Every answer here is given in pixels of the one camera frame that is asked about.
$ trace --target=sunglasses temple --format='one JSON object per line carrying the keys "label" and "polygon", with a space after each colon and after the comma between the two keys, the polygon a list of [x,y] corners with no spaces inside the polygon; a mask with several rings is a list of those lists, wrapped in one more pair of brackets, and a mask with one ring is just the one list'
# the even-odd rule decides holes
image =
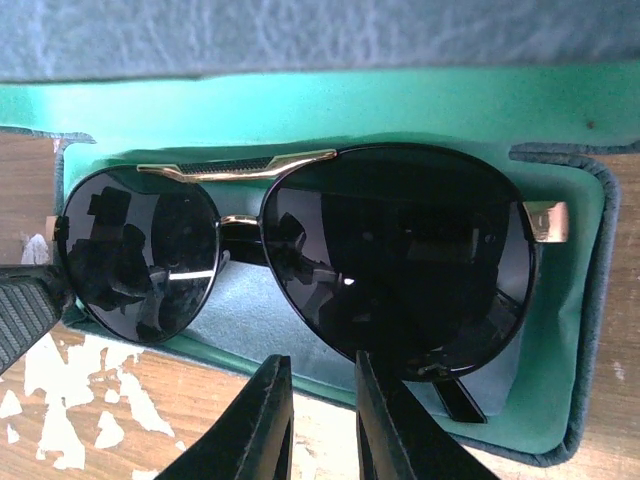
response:
{"label": "sunglasses temple", "polygon": [[57,267],[0,268],[0,374],[58,323],[74,299]]}
{"label": "sunglasses temple", "polygon": [[452,420],[487,423],[487,417],[460,379],[434,382],[433,386]]}

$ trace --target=dark lens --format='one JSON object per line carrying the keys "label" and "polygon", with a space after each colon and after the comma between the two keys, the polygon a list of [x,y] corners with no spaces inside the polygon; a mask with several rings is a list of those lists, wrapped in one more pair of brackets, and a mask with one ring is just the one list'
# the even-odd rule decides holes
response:
{"label": "dark lens", "polygon": [[461,375],[521,323],[533,281],[526,214],[517,189],[477,159],[353,149],[282,179],[262,214],[289,300],[352,360],[367,350],[406,379]]}
{"label": "dark lens", "polygon": [[58,246],[78,298],[108,329],[159,342],[200,310],[218,258],[218,213],[200,189],[135,168],[71,194]]}

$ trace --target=aviator sunglasses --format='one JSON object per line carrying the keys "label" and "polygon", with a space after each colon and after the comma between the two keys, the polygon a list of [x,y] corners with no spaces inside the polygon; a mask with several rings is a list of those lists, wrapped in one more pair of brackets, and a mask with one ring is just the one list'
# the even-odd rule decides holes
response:
{"label": "aviator sunglasses", "polygon": [[[221,216],[202,187],[264,179],[257,217]],[[126,340],[185,329],[231,259],[268,266],[305,324],[350,360],[375,352],[404,380],[438,382],[514,337],[539,244],[565,242],[568,223],[564,202],[526,201],[475,157],[377,144],[109,167],[73,189],[54,240],[78,299]]]}

